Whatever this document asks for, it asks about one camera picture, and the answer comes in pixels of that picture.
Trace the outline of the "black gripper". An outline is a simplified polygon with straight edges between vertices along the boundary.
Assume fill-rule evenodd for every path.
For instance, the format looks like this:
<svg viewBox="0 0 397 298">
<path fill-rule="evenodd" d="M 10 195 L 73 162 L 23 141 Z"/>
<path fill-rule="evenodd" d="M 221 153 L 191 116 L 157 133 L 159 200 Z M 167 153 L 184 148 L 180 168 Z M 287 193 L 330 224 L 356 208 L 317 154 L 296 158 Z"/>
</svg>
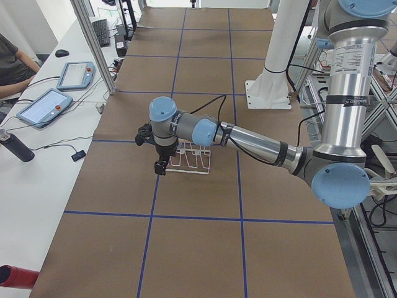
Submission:
<svg viewBox="0 0 397 298">
<path fill-rule="evenodd" d="M 167 163 L 170 157 L 176 155 L 176 143 L 167 146 L 155 144 L 155 148 L 159 155 L 159 159 L 154 163 L 154 172 L 164 176 L 166 174 Z"/>
</svg>

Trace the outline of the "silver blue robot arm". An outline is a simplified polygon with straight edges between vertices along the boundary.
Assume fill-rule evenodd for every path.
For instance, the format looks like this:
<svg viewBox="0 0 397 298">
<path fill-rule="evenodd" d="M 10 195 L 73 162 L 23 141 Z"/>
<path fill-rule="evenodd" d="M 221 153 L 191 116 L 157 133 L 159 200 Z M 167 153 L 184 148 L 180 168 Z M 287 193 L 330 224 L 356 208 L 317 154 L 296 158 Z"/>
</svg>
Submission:
<svg viewBox="0 0 397 298">
<path fill-rule="evenodd" d="M 257 124 L 258 132 L 180 110 L 169 97 L 151 101 L 149 131 L 140 132 L 136 140 L 155 146 L 157 174 L 165 174 L 179 140 L 186 140 L 203 147 L 234 148 L 265 165 L 285 168 L 304 180 L 319 201 L 335 209 L 351 208 L 368 196 L 396 193 L 394 178 L 365 169 L 367 157 L 361 148 L 367 106 L 372 101 L 376 45 L 388 32 L 396 2 L 320 2 L 317 33 L 334 49 L 321 139 L 313 148 L 287 143 L 292 106 L 284 77 L 310 5 L 309 1 L 280 3 L 263 72 L 246 82 L 249 110 L 245 121 Z"/>
</svg>

